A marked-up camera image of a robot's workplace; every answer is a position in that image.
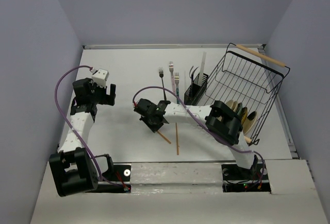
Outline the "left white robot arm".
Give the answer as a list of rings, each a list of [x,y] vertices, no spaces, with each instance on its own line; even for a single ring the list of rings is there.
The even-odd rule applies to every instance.
[[[97,189],[100,179],[113,177],[114,167],[97,164],[87,146],[89,132],[95,123],[97,105],[114,105],[116,85],[107,92],[107,76],[93,76],[73,82],[74,98],[68,119],[69,130],[58,151],[49,158],[57,193],[61,197]]]

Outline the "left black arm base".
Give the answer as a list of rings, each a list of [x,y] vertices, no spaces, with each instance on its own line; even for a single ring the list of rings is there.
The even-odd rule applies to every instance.
[[[131,164],[114,164],[114,173],[103,173],[106,181],[100,182],[95,190],[87,193],[121,194],[131,192]]]

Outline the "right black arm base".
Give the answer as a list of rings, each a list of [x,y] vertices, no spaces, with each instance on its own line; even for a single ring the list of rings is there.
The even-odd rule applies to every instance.
[[[221,173],[224,193],[271,192],[267,168],[258,163],[256,172],[244,173],[236,164],[222,164]]]

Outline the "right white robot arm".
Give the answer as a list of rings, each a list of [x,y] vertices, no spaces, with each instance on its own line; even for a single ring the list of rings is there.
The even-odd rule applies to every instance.
[[[232,152],[238,175],[248,179],[256,173],[258,158],[249,150],[243,134],[241,117],[221,101],[206,106],[184,106],[168,100],[154,104],[141,98],[134,111],[153,133],[164,124],[180,123],[199,126],[218,143],[227,146]]]

